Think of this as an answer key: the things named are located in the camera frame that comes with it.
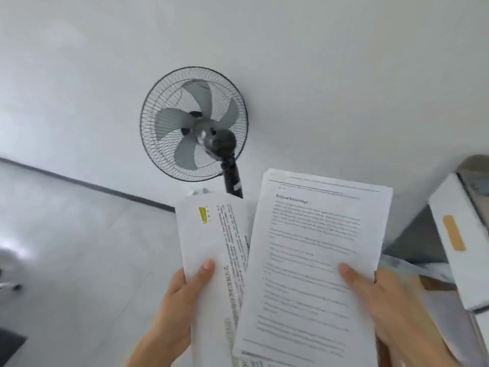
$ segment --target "hand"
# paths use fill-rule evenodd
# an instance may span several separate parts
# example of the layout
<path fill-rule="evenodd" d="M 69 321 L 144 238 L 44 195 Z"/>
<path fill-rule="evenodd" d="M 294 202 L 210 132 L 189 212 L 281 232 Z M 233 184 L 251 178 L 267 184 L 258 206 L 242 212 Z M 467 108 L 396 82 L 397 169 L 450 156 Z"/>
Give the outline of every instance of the hand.
<path fill-rule="evenodd" d="M 372 283 L 348 264 L 341 263 L 339 272 L 370 313 L 378 337 L 399 352 L 404 362 L 417 367 L 458 366 L 417 323 L 395 273 L 379 269 Z"/>
<path fill-rule="evenodd" d="M 127 367 L 169 367 L 187 350 L 197 298 L 214 268 L 214 261 L 207 259 L 187 283 L 183 268 L 173 275 L 153 325 L 131 354 Z"/>

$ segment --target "electric fan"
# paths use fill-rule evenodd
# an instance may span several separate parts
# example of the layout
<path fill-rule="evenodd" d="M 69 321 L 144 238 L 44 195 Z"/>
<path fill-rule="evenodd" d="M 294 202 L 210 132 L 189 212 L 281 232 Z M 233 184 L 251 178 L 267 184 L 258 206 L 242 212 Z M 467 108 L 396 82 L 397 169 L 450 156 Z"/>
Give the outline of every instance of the electric fan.
<path fill-rule="evenodd" d="M 224 175 L 226 191 L 242 198 L 236 159 L 248 135 L 248 113 L 222 74 L 203 67 L 168 73 L 147 95 L 140 126 L 146 153 L 161 171 L 183 181 Z"/>

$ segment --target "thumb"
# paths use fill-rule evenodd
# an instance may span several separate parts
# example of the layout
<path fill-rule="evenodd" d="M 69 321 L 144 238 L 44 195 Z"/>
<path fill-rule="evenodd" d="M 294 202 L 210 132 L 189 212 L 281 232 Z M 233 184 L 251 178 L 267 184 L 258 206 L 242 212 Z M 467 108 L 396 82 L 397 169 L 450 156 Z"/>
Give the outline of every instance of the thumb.
<path fill-rule="evenodd" d="M 194 302 L 197 300 L 202 289 L 211 280 L 212 274 L 216 264 L 214 260 L 207 259 L 204 264 L 200 267 L 199 271 L 195 276 L 193 276 L 187 284 L 181 289 L 183 296 L 188 302 Z"/>
<path fill-rule="evenodd" d="M 368 299 L 373 283 L 345 263 L 339 265 L 339 273 L 353 292 L 363 301 Z"/>

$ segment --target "fan pole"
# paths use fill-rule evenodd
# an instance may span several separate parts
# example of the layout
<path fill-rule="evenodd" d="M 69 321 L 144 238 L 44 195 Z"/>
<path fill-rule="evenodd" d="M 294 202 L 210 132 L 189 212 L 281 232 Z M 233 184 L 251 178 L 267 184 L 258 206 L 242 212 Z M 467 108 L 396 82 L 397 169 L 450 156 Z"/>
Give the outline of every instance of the fan pole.
<path fill-rule="evenodd" d="M 238 166 L 236 166 L 234 154 L 230 157 L 222 158 L 221 168 L 223 169 L 226 192 L 233 196 L 243 198 L 240 173 L 238 172 Z"/>

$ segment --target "fan grille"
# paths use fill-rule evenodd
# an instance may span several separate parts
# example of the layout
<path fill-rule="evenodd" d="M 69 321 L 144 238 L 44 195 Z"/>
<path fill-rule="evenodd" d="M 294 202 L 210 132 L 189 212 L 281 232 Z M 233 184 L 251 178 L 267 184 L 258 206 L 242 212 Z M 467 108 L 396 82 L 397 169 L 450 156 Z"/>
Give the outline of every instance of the fan grille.
<path fill-rule="evenodd" d="M 221 174 L 218 161 L 208 156 L 202 147 L 196 147 L 195 164 L 198 170 L 187 170 L 174 162 L 174 150 L 182 140 L 180 129 L 172 131 L 162 139 L 156 139 L 155 117 L 163 108 L 177 108 L 186 112 L 200 111 L 200 107 L 182 87 L 192 80 L 205 80 L 212 93 L 213 120 L 219 121 L 229 107 L 233 98 L 238 105 L 239 115 L 231 127 L 236 136 L 236 158 L 241 154 L 248 135 L 248 113 L 246 105 L 238 89 L 222 74 L 203 67 L 181 68 L 160 79 L 151 89 L 144 101 L 141 111 L 141 138 L 146 153 L 153 163 L 172 178 L 184 181 L 203 181 Z"/>

